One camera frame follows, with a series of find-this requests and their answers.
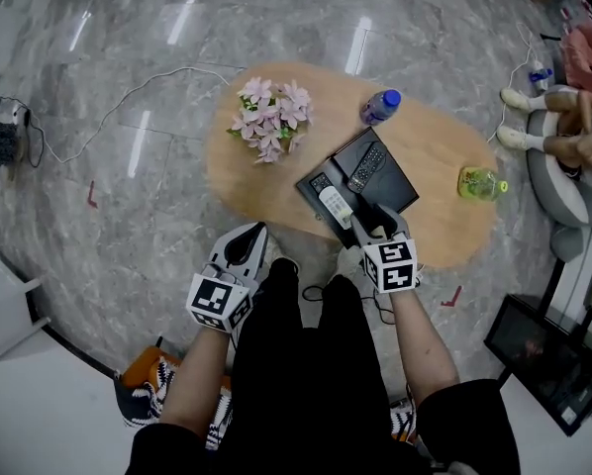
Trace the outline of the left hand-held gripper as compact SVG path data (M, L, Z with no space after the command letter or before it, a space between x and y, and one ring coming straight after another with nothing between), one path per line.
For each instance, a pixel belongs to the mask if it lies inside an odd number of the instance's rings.
M263 222L239 226L217 239L210 260L201 273L193 275L186 300L186 310L197 324L232 333L243 323L253 307L267 240Z

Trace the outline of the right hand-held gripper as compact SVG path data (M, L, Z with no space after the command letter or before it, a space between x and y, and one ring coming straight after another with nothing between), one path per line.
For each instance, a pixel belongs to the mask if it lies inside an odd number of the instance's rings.
M406 220L383 204L375 204L374 213L386 237L372 236L356 213L350 216L357 245L362 247L366 276L379 294L414 289L419 283L417 249Z

